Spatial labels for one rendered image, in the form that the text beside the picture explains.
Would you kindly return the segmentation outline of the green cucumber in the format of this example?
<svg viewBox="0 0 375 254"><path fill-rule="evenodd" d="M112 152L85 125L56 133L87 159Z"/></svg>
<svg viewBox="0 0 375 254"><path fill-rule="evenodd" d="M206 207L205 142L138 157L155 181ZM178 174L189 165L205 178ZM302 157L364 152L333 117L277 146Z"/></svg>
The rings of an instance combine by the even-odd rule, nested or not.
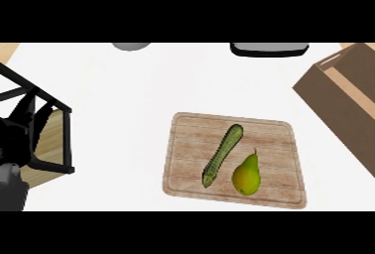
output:
<svg viewBox="0 0 375 254"><path fill-rule="evenodd" d="M243 137L243 127L233 124L221 139L218 149L202 171L202 186L206 188L217 179L222 162Z"/></svg>

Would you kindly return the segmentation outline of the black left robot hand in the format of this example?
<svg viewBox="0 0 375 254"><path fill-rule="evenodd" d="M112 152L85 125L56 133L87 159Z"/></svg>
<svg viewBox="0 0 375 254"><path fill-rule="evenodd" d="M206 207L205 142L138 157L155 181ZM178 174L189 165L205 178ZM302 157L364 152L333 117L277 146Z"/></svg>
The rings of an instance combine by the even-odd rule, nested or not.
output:
<svg viewBox="0 0 375 254"><path fill-rule="evenodd" d="M29 111L29 104L39 91L34 87L20 99L10 115L0 117L0 165L11 163L23 167L35 152L39 134L53 113L51 99L36 112Z"/></svg>

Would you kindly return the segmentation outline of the green yellow pear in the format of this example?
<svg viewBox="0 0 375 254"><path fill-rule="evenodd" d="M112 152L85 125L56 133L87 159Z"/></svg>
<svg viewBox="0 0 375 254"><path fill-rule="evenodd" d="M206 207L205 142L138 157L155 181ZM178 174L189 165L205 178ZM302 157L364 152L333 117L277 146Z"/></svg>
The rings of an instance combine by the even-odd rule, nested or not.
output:
<svg viewBox="0 0 375 254"><path fill-rule="evenodd" d="M252 153L243 163L234 168L231 183L242 195L252 195L261 185L261 174L258 167L258 154Z"/></svg>

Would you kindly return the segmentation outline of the brown cardboard box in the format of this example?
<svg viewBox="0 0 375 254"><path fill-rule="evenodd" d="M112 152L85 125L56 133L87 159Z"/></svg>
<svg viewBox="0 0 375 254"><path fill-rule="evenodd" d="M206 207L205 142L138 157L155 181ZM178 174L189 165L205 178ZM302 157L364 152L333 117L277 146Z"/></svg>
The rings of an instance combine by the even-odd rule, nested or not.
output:
<svg viewBox="0 0 375 254"><path fill-rule="evenodd" d="M349 45L311 65L292 89L375 177L375 50Z"/></svg>

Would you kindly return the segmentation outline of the wooden cutting board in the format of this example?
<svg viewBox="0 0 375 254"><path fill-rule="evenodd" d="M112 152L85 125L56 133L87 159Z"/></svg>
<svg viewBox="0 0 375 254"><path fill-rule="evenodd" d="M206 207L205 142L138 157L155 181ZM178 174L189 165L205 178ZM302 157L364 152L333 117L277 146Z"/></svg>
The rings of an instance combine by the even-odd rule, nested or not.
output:
<svg viewBox="0 0 375 254"><path fill-rule="evenodd" d="M231 150L209 186L202 171L231 125L243 137ZM231 184L233 169L258 155L259 189L242 195ZM178 112L172 117L162 190L166 194L283 208L305 207L305 190L292 129L287 123L242 117Z"/></svg>

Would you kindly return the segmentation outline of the grey round object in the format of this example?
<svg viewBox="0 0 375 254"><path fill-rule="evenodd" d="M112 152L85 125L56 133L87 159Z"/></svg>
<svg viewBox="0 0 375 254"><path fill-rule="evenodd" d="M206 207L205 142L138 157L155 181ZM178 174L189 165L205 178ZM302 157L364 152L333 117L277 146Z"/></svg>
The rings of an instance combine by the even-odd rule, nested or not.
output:
<svg viewBox="0 0 375 254"><path fill-rule="evenodd" d="M112 44L121 51L138 51L147 46L147 43L113 43Z"/></svg>

